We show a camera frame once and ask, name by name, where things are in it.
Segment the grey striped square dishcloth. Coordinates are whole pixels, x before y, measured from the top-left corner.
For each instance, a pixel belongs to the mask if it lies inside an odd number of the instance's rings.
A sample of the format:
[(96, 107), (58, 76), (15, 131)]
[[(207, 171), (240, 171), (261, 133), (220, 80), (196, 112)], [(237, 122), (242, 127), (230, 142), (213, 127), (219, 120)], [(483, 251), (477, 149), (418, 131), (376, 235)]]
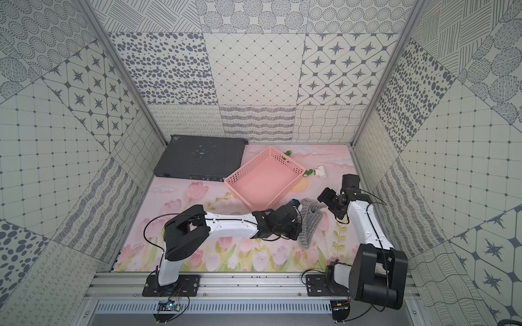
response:
[(304, 198), (301, 202), (300, 218), (302, 230), (298, 236), (298, 243), (302, 249), (307, 250), (311, 244), (312, 237), (322, 220), (324, 203)]

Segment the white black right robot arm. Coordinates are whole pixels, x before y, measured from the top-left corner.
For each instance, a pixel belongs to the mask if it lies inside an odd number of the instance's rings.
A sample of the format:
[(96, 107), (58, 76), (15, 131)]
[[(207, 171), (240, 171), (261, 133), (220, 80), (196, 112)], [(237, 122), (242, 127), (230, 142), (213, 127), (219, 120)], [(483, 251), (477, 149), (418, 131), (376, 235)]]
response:
[(402, 307), (408, 258), (384, 235), (375, 215), (374, 202), (360, 190), (337, 194), (325, 188), (318, 196), (342, 222), (352, 222), (360, 244), (350, 265), (334, 262), (333, 281), (346, 287), (355, 301), (398, 310)]

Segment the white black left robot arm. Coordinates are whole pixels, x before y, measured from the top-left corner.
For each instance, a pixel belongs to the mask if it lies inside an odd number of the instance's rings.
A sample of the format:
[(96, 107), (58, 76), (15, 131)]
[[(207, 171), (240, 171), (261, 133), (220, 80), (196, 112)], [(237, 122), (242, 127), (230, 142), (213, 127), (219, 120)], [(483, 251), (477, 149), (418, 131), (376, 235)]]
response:
[(271, 236), (297, 240), (302, 232), (303, 205), (298, 200), (273, 210), (246, 215), (221, 215), (194, 205), (164, 225), (164, 254), (157, 282), (164, 287), (178, 281), (182, 261), (189, 258), (210, 237), (242, 237), (269, 240)]

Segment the pink floral table mat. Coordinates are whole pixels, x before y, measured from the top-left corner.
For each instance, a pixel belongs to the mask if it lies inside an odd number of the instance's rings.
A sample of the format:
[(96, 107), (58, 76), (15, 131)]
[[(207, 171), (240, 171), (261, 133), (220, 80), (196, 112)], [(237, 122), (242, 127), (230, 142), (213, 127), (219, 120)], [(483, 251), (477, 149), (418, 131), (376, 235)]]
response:
[[(325, 187), (340, 190), (345, 174), (356, 173), (345, 145), (280, 145), (282, 152), (305, 168), (324, 167), (326, 177), (315, 175), (302, 179), (287, 196), (315, 200)], [(163, 244), (163, 226), (174, 213), (193, 205), (203, 205), (212, 213), (243, 215), (250, 210), (223, 182), (189, 179), (153, 178), (129, 236), (125, 240), (114, 271), (151, 272), (159, 266)], [(360, 245), (355, 224), (338, 223), (328, 209), (313, 234), (308, 249), (291, 240), (249, 240), (240, 237), (210, 236), (184, 261), (184, 272), (298, 272), (323, 271), (335, 260), (350, 264)]]

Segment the green white pipe valve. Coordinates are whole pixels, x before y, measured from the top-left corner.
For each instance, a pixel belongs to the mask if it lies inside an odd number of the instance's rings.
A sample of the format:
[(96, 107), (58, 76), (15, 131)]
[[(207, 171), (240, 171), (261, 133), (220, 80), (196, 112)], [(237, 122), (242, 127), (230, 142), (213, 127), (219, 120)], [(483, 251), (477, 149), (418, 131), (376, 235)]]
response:
[(304, 172), (303, 177), (317, 176), (320, 179), (327, 178), (326, 168), (324, 166), (319, 166), (318, 168), (311, 168)]

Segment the pink perforated plastic basket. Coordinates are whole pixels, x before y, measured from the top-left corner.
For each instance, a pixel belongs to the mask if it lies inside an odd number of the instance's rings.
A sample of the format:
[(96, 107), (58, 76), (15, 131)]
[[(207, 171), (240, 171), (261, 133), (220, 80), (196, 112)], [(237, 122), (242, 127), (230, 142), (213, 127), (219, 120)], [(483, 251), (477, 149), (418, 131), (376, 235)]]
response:
[(273, 208), (303, 178), (306, 168), (273, 146), (224, 180), (250, 210)]

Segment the small green circuit board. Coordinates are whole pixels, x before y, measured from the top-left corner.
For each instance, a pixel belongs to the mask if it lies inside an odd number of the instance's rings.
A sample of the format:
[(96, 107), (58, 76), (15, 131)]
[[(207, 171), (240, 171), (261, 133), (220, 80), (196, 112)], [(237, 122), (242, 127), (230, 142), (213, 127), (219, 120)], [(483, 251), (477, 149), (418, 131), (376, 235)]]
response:
[(182, 311), (182, 306), (174, 301), (160, 301), (157, 311), (175, 314)]

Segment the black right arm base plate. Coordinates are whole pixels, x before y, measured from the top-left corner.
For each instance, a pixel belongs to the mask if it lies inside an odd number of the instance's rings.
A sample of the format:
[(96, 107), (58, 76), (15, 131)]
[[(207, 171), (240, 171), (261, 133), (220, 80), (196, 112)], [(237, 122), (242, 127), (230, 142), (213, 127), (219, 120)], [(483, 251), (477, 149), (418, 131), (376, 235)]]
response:
[(349, 289), (327, 279), (324, 274), (306, 274), (305, 282), (309, 297), (348, 297)]

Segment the aluminium front rail frame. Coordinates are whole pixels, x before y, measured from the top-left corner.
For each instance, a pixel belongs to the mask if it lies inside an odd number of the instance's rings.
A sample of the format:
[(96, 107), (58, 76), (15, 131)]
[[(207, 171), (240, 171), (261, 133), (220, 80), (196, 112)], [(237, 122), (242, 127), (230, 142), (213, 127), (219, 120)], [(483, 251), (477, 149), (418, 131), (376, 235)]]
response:
[(102, 272), (95, 275), (73, 325), (88, 325), (95, 315), (153, 315), (160, 301), (174, 301), (185, 316), (191, 314), (331, 314), (330, 301), (356, 301), (348, 297), (309, 297), (303, 281), (318, 272), (183, 272), (201, 276), (196, 297), (143, 297), (147, 277), (155, 272)]

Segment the dark grey network switch box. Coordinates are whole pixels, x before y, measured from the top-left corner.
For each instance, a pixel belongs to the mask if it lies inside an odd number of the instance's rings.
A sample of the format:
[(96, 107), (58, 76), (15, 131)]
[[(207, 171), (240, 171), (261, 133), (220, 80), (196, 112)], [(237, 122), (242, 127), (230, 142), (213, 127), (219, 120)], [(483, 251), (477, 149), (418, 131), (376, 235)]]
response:
[(158, 164), (156, 177), (223, 182), (241, 167), (248, 140), (173, 134)]

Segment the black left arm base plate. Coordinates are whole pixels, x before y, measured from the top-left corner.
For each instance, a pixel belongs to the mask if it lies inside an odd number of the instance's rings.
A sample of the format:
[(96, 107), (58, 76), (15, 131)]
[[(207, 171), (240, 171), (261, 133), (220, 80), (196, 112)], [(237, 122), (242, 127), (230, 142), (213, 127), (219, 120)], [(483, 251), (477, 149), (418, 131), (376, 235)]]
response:
[(196, 297), (200, 285), (201, 276), (197, 274), (187, 274), (178, 277), (178, 280), (171, 285), (161, 286), (158, 277), (150, 274), (145, 282), (143, 297)]

